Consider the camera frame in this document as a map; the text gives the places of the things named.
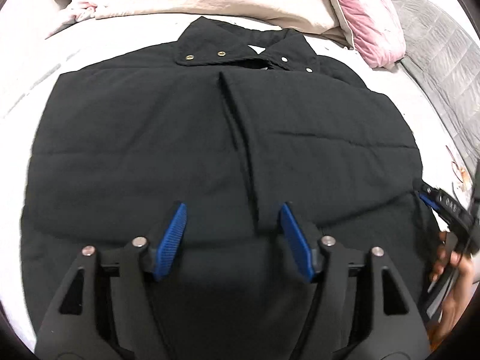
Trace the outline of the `person's right hand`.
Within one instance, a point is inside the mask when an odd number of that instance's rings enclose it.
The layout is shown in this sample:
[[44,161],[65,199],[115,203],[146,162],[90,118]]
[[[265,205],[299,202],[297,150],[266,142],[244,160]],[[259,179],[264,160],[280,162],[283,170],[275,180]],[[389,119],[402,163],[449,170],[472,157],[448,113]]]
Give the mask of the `person's right hand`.
[[430,280],[436,282],[447,267],[452,267],[456,279],[451,285],[448,295],[441,304],[441,319],[429,331],[430,346],[435,349],[449,335],[461,319],[472,297],[473,281],[476,267],[470,253],[459,254],[446,250],[448,232],[440,232],[440,246],[437,248],[437,258],[433,264]]

